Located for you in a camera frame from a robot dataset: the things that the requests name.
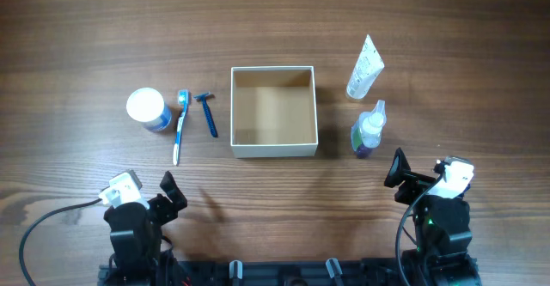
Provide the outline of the white cardboard box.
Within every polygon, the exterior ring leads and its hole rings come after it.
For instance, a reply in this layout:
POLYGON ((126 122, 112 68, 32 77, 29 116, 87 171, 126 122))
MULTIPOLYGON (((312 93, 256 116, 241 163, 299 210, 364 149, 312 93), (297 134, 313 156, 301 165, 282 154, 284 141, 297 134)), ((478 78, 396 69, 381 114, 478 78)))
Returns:
POLYGON ((319 144, 315 69, 231 69, 230 146, 236 158, 313 156, 319 144))

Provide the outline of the cotton bud tub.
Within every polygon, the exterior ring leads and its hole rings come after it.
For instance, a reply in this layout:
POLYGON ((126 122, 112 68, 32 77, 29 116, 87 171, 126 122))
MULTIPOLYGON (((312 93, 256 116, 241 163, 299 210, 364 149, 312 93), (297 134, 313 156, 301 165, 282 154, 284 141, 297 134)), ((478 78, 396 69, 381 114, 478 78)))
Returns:
POLYGON ((148 131, 162 131, 171 122, 172 113, 160 92, 154 88, 139 88, 127 99, 128 115, 148 131))

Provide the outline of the clear spray bottle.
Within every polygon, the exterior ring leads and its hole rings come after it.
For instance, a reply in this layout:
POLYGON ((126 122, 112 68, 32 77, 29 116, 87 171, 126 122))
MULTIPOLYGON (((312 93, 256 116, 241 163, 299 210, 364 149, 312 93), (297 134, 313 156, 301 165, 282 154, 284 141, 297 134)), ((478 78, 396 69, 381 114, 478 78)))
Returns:
POLYGON ((351 128, 351 148, 359 159, 367 158, 381 142, 382 129, 387 122, 385 101, 379 100, 370 112, 359 115, 351 128))

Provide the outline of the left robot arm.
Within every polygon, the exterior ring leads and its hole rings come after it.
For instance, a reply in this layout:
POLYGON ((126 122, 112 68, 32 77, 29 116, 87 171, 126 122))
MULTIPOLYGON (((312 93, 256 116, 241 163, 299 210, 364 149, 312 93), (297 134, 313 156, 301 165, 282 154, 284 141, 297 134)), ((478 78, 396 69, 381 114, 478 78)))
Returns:
POLYGON ((98 274, 99 285, 190 285, 192 280, 181 267, 170 247, 171 240, 162 234, 162 226, 172 222, 187 207, 187 200, 174 177, 166 172, 161 180, 162 194, 147 200, 142 197, 142 183, 132 170, 109 180, 100 192, 109 208, 104 214, 108 223, 113 254, 98 274))

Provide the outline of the white shampoo tube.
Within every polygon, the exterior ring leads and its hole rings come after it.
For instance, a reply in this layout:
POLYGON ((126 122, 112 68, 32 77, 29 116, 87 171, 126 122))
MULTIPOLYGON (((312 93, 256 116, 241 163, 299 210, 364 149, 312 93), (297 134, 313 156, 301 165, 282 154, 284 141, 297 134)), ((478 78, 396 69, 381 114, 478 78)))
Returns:
POLYGON ((347 84, 347 95, 355 100, 363 99, 383 69, 382 57, 367 35, 347 84))

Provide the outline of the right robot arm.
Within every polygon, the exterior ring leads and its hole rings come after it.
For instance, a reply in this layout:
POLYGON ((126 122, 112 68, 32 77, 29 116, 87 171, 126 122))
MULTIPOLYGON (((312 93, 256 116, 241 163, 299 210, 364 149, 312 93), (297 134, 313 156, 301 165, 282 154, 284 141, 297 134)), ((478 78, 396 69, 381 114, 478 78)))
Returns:
POLYGON ((396 187, 397 203, 407 206, 395 235, 397 275, 402 285, 480 286, 476 260, 468 254, 473 239, 470 206, 474 165, 457 156, 438 160, 435 177, 411 170, 397 149, 384 185, 396 187))

